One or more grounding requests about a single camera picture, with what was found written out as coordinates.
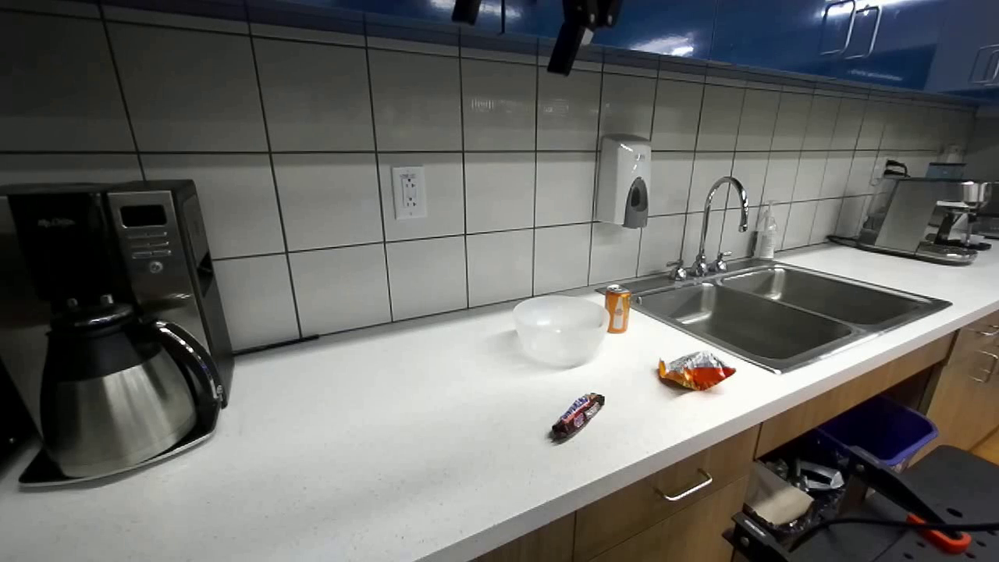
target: backsplash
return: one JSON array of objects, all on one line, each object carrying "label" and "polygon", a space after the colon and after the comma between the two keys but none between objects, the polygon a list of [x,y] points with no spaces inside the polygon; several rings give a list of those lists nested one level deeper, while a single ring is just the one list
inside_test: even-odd
[{"label": "backsplash", "polygon": [[[858,232],[885,160],[965,151],[973,107],[754,75],[66,6],[0,11],[0,182],[195,177],[240,349],[690,261],[743,177],[785,251]],[[604,133],[653,142],[653,218],[595,226]],[[429,218],[399,221],[393,168]],[[739,261],[736,209],[710,252]]]}]

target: coffee pot handle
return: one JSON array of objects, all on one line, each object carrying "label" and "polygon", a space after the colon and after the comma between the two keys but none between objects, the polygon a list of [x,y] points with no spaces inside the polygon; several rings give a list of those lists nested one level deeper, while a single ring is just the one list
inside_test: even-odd
[{"label": "coffee pot handle", "polygon": [[152,330],[166,353],[183,364],[187,386],[195,394],[196,422],[212,431],[222,409],[222,378],[208,353],[187,330],[169,322],[152,322]]}]

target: white bowl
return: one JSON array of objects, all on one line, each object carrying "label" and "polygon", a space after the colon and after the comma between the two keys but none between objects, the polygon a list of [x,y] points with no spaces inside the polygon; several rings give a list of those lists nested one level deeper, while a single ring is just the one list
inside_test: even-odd
[{"label": "white bowl", "polygon": [[537,297],[511,308],[521,349],[545,364],[576,370],[597,357],[607,308],[587,297]]}]

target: kitchen faucet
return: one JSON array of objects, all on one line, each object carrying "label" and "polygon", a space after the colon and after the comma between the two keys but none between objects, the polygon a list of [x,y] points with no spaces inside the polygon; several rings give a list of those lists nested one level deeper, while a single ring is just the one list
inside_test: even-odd
[{"label": "kitchen faucet", "polygon": [[749,229],[749,213],[746,213],[749,198],[746,198],[743,182],[733,177],[733,174],[717,177],[717,182],[711,185],[710,198],[705,198],[705,218],[702,218],[702,226],[699,226],[699,248],[696,248],[692,276],[724,273],[724,252],[717,252],[714,267],[710,267],[710,260],[705,260],[705,241],[710,241],[710,221],[711,221],[711,200],[714,200],[714,192],[724,186],[724,185],[733,186],[736,198],[739,198],[739,232]]}]

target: outlet cover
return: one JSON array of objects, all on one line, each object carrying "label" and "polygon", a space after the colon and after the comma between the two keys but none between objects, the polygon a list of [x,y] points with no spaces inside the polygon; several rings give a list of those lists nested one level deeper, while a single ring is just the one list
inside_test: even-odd
[{"label": "outlet cover", "polygon": [[430,216],[425,168],[393,168],[397,221],[422,221]]}]

